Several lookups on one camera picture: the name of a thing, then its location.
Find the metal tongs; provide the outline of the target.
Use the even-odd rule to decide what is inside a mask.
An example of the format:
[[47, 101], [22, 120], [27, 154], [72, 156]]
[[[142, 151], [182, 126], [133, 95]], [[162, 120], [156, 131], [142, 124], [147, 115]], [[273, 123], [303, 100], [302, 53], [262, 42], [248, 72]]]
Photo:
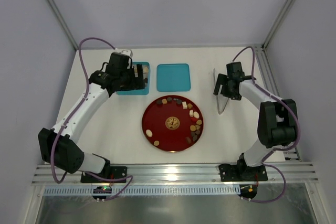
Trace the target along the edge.
[[[214, 84], [216, 84], [218, 74], [219, 72], [214, 68], [213, 69]], [[216, 98], [216, 105], [217, 105], [217, 113], [221, 115], [223, 114], [225, 108], [227, 107], [229, 99], [227, 97], [222, 96], [220, 93], [216, 95], [215, 98]]]

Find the teal chocolate box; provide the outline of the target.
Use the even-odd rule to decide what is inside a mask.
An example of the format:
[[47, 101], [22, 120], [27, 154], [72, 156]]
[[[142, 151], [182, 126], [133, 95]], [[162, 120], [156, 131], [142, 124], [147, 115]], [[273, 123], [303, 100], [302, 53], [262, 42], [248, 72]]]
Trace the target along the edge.
[[149, 87], [150, 87], [150, 75], [151, 75], [151, 68], [148, 62], [134, 62], [133, 66], [135, 67], [136, 64], [141, 64], [143, 69], [147, 67], [149, 69], [148, 73], [144, 73], [144, 81], [145, 81], [145, 89], [143, 90], [131, 90], [131, 91], [118, 91], [117, 95], [148, 95], [149, 94]]

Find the teal box lid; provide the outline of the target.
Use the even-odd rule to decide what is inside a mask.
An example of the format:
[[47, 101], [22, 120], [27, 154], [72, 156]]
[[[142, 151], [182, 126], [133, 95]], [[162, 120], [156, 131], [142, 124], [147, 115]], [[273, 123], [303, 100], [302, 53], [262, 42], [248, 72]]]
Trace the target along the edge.
[[191, 89], [190, 68], [186, 63], [160, 64], [156, 69], [158, 92], [188, 92]]

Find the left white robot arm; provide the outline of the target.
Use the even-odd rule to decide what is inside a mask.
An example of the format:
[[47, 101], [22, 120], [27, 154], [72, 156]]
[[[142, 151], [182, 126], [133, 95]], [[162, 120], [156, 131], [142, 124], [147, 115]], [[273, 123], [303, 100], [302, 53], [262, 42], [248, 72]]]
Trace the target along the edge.
[[51, 165], [54, 181], [56, 168], [65, 173], [82, 172], [94, 180], [117, 181], [111, 175], [111, 163], [97, 154], [85, 153], [77, 145], [86, 125], [97, 110], [116, 92], [143, 90], [143, 67], [132, 61], [133, 52], [113, 52], [108, 62], [91, 75], [85, 74], [86, 89], [71, 110], [52, 128], [38, 134], [42, 160]]

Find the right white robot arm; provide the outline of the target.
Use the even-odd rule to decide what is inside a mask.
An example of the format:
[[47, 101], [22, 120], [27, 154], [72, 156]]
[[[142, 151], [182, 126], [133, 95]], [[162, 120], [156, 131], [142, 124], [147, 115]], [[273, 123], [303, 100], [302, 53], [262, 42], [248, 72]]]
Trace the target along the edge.
[[276, 151], [286, 151], [299, 136], [296, 103], [262, 88], [253, 76], [245, 75], [240, 62], [231, 62], [226, 69], [226, 74], [213, 72], [213, 94], [233, 101], [245, 98], [254, 105], [259, 111], [258, 139], [236, 164], [219, 165], [221, 181], [267, 181], [265, 160]]

